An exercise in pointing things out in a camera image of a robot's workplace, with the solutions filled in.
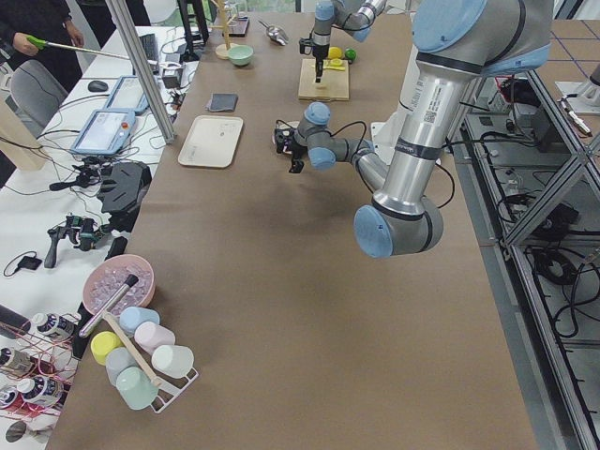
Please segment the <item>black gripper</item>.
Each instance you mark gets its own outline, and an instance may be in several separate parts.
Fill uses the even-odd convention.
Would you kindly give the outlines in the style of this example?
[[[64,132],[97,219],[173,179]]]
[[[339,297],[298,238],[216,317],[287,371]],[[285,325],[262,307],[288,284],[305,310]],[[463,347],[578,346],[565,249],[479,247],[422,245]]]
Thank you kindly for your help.
[[[290,132],[289,130],[275,130],[273,132],[273,143],[276,147],[276,153],[280,155],[289,156],[291,161],[291,167],[289,173],[301,173],[303,171],[303,155],[306,150],[303,147],[296,147],[293,139],[295,129]]]
[[[299,39],[299,52],[312,55],[315,61],[315,83],[320,83],[323,76],[323,60],[328,56],[331,32],[312,31],[308,37]]]

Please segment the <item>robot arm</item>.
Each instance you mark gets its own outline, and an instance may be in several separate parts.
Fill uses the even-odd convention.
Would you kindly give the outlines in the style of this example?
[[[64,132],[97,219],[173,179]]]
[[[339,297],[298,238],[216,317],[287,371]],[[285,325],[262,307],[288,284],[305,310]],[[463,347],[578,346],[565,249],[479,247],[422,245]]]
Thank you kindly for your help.
[[[385,0],[316,2],[313,28],[308,37],[299,40],[300,53],[315,59],[315,83],[322,81],[332,29],[338,28],[363,42],[386,4]]]
[[[355,213],[357,244],[372,258],[433,248],[443,218],[425,189],[440,157],[459,103],[476,78],[539,68],[549,56],[550,1],[424,1],[412,22],[419,76],[412,103],[385,164],[370,141],[337,138],[330,110],[310,103],[288,143],[307,151],[317,170],[348,162],[373,194]]]

